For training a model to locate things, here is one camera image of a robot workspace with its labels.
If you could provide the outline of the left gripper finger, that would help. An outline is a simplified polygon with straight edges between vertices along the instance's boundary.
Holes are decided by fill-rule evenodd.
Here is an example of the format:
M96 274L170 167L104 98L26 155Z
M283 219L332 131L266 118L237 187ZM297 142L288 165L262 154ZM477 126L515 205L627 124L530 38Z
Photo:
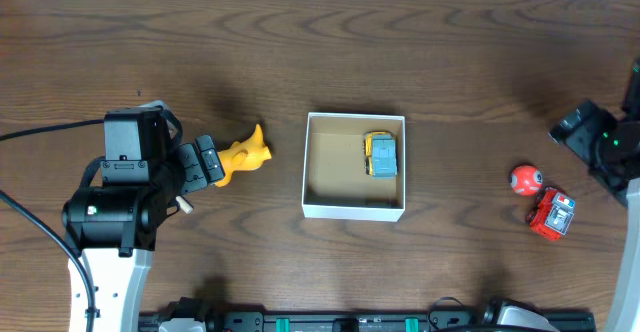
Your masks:
M187 195L205 189L208 186L208 181L194 145L181 145L177 151L177 155L185 172L185 182L180 194Z
M201 156L202 169L207 181L216 183L223 180L226 173L212 137L210 135L201 135L196 138L196 145Z

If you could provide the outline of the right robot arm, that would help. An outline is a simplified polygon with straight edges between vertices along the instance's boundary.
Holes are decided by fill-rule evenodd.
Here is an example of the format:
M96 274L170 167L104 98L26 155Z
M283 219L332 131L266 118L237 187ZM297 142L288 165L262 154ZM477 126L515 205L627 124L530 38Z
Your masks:
M627 232L606 331L639 332L639 62L631 66L621 104L624 116L615 118L587 100L549 131L566 146L598 181L627 209Z

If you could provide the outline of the yellow grey toy truck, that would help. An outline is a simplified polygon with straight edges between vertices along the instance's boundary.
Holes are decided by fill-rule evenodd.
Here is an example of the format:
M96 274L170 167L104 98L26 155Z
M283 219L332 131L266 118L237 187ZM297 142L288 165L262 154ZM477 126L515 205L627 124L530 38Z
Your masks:
M398 174L396 140L387 131L364 134L365 173L373 179L393 179Z

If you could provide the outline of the orange toy rhino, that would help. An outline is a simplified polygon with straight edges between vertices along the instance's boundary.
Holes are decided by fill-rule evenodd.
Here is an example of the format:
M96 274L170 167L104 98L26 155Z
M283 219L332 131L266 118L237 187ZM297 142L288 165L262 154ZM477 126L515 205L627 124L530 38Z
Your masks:
M248 139L242 142L234 141L229 148L219 151L218 157L225 176L214 185L221 188L231 182L235 172L257 170L272 158L272 154L264 141L262 127L257 124Z

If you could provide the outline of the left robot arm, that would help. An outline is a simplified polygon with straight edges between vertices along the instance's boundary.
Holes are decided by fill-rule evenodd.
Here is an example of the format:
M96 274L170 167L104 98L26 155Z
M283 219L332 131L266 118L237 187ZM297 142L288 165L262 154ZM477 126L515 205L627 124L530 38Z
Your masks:
M191 212L185 195L226 175L210 136L181 138L161 101L105 115L105 153L62 210L72 251L70 330L137 330L158 228L170 208Z

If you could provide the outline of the red toy car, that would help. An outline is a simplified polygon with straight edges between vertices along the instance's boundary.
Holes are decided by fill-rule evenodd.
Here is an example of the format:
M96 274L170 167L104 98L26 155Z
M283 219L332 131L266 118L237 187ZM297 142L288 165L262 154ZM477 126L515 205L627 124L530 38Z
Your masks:
M575 214L576 201L554 187L545 187L536 197L526 223L536 234L550 241L566 235Z

